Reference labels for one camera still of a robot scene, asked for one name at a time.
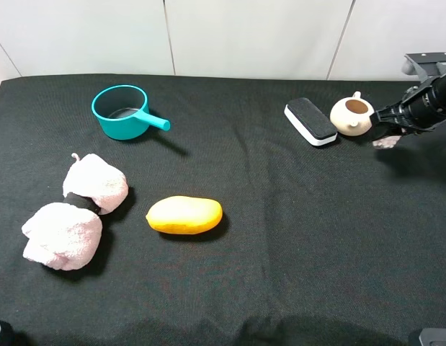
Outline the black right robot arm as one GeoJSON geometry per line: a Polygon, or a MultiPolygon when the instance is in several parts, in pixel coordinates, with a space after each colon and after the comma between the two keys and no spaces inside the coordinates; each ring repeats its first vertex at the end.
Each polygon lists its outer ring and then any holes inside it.
{"type": "Polygon", "coordinates": [[[446,121],[446,74],[427,79],[404,95],[398,124],[407,131],[434,130],[446,121]]]}

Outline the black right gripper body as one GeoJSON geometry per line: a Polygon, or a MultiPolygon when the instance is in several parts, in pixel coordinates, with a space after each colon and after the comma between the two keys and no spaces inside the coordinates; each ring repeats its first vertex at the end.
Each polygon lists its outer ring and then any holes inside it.
{"type": "Polygon", "coordinates": [[[430,88],[403,106],[403,118],[409,126],[429,132],[446,122],[446,77],[432,82],[430,88]]]}

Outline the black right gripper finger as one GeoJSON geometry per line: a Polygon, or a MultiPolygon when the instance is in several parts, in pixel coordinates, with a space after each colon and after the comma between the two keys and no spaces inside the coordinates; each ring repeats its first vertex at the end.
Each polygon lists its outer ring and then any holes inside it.
{"type": "Polygon", "coordinates": [[[400,114],[400,104],[396,103],[394,105],[384,107],[381,110],[374,111],[374,113],[370,116],[370,122],[372,126],[399,124],[398,118],[400,114]]]}
{"type": "Polygon", "coordinates": [[[414,126],[402,126],[401,127],[401,135],[402,136],[409,136],[409,135],[415,135],[418,136],[421,134],[421,130],[414,126]]]}

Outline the grey robot base right corner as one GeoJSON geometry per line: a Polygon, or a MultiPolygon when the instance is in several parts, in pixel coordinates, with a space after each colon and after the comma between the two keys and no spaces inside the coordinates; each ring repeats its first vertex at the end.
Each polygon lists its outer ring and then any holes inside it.
{"type": "Polygon", "coordinates": [[[446,346],[446,329],[424,328],[413,331],[408,338],[410,346],[446,346]]]}

